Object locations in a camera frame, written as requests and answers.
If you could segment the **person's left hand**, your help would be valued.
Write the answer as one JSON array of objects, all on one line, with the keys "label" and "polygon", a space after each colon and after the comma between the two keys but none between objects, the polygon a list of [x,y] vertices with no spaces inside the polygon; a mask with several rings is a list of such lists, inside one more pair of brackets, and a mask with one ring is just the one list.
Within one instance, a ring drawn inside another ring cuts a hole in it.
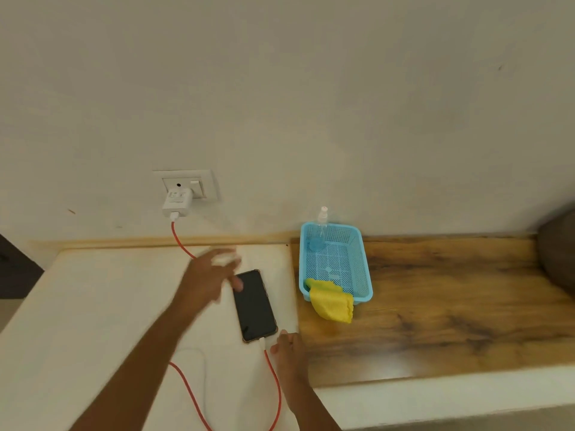
[{"label": "person's left hand", "polygon": [[167,312],[190,324],[208,305],[220,299],[241,257],[235,248],[214,248],[191,260]]}]

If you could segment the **person's right hand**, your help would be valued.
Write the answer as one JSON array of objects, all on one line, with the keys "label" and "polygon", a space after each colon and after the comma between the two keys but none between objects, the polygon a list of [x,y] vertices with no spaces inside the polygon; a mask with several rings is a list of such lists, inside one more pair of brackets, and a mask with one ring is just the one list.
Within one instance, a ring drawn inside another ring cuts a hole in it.
[{"label": "person's right hand", "polygon": [[310,385],[306,348],[300,334],[281,330],[277,340],[282,340],[282,354],[273,356],[283,393],[284,387],[296,381]]}]

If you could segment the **person's left forearm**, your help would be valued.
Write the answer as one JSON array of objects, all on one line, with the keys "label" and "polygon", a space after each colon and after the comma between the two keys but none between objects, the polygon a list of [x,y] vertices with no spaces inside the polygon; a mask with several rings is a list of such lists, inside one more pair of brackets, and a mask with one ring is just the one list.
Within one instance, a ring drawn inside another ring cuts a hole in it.
[{"label": "person's left forearm", "polygon": [[199,312],[170,304],[69,431],[142,431],[180,339]]}]

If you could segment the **person's right forearm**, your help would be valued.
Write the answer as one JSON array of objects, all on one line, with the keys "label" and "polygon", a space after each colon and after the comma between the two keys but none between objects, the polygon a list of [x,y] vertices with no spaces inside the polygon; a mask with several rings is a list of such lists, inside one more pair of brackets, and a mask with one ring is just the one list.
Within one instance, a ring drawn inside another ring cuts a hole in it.
[{"label": "person's right forearm", "polygon": [[284,395],[299,431],[342,431],[309,384],[296,381],[284,387]]}]

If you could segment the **black smartphone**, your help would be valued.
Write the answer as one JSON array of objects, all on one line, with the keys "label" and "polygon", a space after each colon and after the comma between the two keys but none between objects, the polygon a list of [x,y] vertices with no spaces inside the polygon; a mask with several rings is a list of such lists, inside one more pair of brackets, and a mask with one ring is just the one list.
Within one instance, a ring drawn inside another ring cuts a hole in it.
[{"label": "black smartphone", "polygon": [[276,334],[278,326],[260,270],[238,274],[241,291],[234,291],[240,332],[243,342],[251,343]]}]

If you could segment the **yellow cleaning cloth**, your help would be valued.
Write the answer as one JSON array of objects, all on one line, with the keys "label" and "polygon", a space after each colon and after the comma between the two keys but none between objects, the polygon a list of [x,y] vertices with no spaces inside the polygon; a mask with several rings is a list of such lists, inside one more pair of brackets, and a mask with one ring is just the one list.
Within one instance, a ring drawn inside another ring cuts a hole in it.
[{"label": "yellow cleaning cloth", "polygon": [[350,324],[353,319],[354,297],[332,281],[308,278],[310,302],[323,319]]}]

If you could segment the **clear spray bottle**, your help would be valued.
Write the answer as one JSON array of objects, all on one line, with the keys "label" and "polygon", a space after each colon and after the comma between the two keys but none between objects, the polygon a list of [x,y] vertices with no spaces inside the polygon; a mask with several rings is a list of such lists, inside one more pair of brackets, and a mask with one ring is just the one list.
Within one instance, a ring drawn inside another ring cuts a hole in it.
[{"label": "clear spray bottle", "polygon": [[313,252],[320,252],[326,244],[328,233],[328,208],[321,207],[317,220],[314,223],[309,240],[309,248]]}]

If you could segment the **white charger adapter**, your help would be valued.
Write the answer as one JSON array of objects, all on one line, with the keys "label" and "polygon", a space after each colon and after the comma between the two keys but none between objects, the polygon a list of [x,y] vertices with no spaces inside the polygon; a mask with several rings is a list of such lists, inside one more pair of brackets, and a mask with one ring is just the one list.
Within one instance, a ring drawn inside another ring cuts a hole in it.
[{"label": "white charger adapter", "polygon": [[162,206],[162,213],[171,222],[188,216],[193,202],[193,192],[190,188],[176,187],[168,190]]}]

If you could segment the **blue plastic basket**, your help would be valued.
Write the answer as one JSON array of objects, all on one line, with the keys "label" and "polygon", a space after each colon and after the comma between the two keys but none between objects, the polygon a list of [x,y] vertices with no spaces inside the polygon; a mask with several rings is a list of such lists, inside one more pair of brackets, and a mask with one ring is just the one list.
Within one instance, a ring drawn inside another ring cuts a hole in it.
[{"label": "blue plastic basket", "polygon": [[306,279],[328,280],[354,297],[354,305],[366,303],[373,297],[367,256],[362,234],[347,224],[328,224],[327,237],[320,251],[313,251],[310,243],[314,222],[301,226],[299,241],[298,288],[309,302]]}]

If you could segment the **dark rounded object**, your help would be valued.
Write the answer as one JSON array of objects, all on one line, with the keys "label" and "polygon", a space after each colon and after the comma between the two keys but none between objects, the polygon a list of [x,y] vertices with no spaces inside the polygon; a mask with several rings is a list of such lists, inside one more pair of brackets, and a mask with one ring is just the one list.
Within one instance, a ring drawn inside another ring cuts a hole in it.
[{"label": "dark rounded object", "polygon": [[538,229],[536,252],[550,282],[575,300],[575,208]]}]

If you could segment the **white wall socket plate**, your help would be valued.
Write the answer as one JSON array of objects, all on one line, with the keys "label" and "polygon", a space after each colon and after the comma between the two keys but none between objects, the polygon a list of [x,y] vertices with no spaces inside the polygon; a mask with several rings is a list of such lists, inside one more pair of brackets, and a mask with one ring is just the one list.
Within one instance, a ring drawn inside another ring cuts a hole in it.
[{"label": "white wall socket plate", "polygon": [[219,200],[218,190],[211,170],[154,171],[161,179],[166,192],[190,189],[194,200],[214,203]]}]

